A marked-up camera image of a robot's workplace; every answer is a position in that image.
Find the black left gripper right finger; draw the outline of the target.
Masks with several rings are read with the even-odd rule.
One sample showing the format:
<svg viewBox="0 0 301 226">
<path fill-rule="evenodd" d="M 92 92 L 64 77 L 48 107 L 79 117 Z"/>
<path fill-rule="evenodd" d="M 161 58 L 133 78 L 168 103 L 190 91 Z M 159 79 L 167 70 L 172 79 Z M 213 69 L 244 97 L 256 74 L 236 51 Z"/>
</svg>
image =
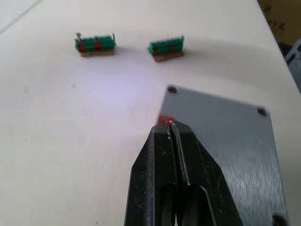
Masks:
<svg viewBox="0 0 301 226">
<path fill-rule="evenodd" d="M 173 121 L 170 132 L 178 176 L 177 224 L 241 226 L 241 217 L 220 166 L 191 127 Z"/>
</svg>

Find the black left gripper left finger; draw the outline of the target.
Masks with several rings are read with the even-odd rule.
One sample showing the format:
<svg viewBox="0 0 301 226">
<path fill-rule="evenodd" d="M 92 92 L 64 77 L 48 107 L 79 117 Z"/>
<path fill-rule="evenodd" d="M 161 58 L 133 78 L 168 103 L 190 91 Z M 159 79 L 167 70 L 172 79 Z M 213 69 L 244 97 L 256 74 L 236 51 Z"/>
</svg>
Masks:
<svg viewBox="0 0 301 226">
<path fill-rule="evenodd" d="M 173 226 L 177 185 L 170 129 L 167 124 L 157 124 L 131 168 L 124 224 Z"/>
</svg>

